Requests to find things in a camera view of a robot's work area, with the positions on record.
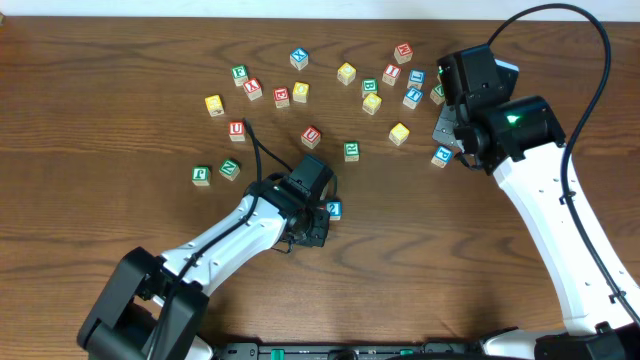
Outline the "blue 2 block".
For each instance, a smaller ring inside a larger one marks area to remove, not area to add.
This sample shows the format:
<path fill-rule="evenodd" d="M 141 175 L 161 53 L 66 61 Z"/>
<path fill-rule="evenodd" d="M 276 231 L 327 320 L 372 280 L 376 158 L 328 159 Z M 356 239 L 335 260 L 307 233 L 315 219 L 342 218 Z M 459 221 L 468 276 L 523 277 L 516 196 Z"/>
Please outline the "blue 2 block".
<path fill-rule="evenodd" d="M 326 204 L 331 221 L 338 221 L 342 217 L 342 203 L 340 201 L 330 201 Z"/>

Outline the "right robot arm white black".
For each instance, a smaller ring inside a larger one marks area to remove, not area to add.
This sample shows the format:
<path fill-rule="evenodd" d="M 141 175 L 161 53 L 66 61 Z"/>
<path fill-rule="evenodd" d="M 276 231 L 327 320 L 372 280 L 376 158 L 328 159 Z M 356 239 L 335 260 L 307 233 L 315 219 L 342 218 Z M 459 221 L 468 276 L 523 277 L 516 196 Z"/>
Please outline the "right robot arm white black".
<path fill-rule="evenodd" d="M 522 217 L 553 282 L 564 327 L 503 330 L 481 340 L 485 356 L 514 359 L 636 359 L 639 286 L 595 216 L 547 102 L 487 104 L 447 97 L 443 115 L 476 168 L 496 180 Z"/>

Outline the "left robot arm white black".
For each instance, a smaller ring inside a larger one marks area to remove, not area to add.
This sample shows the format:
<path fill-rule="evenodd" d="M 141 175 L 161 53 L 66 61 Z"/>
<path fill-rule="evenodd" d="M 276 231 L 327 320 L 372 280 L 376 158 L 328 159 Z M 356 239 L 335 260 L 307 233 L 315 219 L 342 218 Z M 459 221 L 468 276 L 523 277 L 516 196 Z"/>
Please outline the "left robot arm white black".
<path fill-rule="evenodd" d="M 154 256 L 142 247 L 116 266 L 81 325 L 77 343 L 95 359 L 210 359 L 196 342 L 212 293 L 280 241 L 321 247 L 330 170 L 295 169 L 252 183 L 238 206 L 191 241 Z"/>

